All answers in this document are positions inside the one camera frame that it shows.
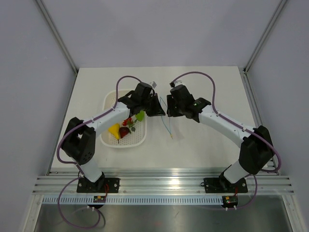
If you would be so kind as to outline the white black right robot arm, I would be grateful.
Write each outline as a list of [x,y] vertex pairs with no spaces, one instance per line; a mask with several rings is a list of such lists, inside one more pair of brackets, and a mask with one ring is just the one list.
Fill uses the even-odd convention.
[[169,117],[185,116],[209,126],[240,148],[239,158],[234,164],[228,166],[218,177],[204,181],[206,192],[241,192],[244,178],[258,174],[273,158],[272,141],[264,126],[246,128],[228,116],[216,113],[211,102],[204,98],[195,99],[183,84],[171,84],[167,101]]

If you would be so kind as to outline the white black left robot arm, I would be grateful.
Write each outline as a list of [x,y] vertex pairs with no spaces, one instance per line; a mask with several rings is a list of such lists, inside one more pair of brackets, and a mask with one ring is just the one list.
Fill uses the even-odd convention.
[[107,192],[112,183],[118,183],[117,178],[106,178],[98,167],[94,159],[96,139],[114,124],[141,111],[149,117],[165,115],[154,88],[144,82],[126,95],[116,97],[115,104],[102,114],[89,120],[74,117],[69,121],[57,151],[64,151],[79,169],[78,192]]

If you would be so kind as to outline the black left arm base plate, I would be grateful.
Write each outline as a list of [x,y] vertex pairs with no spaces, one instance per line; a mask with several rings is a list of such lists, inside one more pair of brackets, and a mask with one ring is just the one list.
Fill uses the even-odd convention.
[[90,182],[86,178],[78,180],[77,193],[118,193],[120,179],[104,178],[96,182]]

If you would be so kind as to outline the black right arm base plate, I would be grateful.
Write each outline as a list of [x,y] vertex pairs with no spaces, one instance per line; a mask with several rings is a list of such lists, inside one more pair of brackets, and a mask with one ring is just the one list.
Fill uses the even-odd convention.
[[245,178],[231,184],[218,177],[208,177],[204,178],[200,185],[204,187],[206,193],[248,193]]

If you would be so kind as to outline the clear teal-zipper zip bag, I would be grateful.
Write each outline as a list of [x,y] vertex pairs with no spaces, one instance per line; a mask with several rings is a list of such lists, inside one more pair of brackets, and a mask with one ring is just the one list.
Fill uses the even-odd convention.
[[177,141],[177,140],[179,140],[177,121],[176,121],[176,119],[174,119],[172,117],[168,117],[168,114],[167,114],[168,105],[162,97],[159,97],[159,102],[162,106],[162,109],[166,113],[165,116],[161,116],[162,123],[163,123],[165,129],[167,130],[169,137],[173,141]]

